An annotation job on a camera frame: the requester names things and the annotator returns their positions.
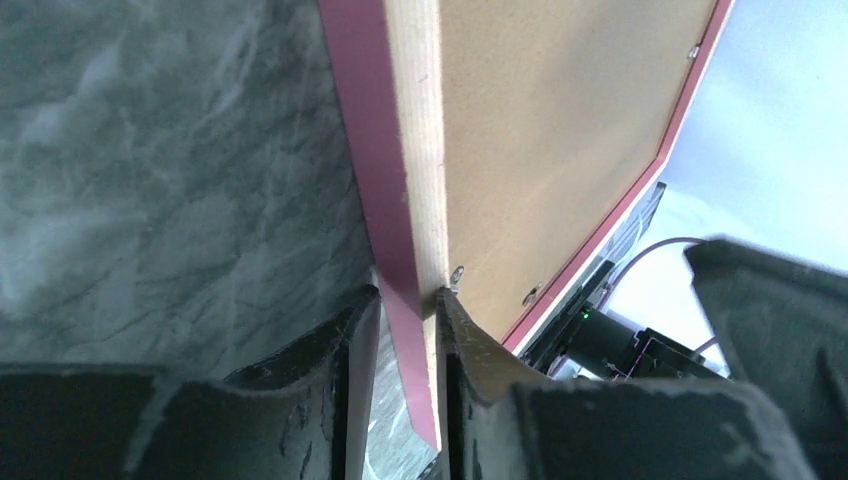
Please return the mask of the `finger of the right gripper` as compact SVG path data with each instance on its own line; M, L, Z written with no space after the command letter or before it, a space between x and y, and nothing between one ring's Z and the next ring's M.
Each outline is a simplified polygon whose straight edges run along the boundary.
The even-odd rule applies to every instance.
M732 378L784 411L820 478L846 478L846 277L723 239L685 258Z

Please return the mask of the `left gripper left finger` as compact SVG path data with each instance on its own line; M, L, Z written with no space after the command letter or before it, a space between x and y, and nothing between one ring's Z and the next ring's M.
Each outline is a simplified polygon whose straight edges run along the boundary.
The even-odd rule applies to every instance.
M5 479L358 479L381 299L222 380L151 365L1 367Z

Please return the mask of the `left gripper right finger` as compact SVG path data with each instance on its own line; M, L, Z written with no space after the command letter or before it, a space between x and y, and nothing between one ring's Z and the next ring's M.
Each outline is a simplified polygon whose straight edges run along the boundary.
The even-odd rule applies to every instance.
M436 296L446 479L812 479L783 412L725 380L558 382Z

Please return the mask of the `brown backing board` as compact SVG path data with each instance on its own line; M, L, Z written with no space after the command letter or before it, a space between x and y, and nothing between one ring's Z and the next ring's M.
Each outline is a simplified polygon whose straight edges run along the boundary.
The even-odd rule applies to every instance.
M449 257L503 339L655 159L711 1L445 1Z

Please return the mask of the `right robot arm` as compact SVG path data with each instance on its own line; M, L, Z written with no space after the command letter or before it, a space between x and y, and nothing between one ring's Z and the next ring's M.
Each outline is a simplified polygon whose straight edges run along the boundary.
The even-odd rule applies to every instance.
M788 416L822 479L847 475L847 280L726 239L688 239L692 286L725 377L753 384ZM606 314L605 262L522 355L539 372L566 358L604 380L713 378L703 348Z

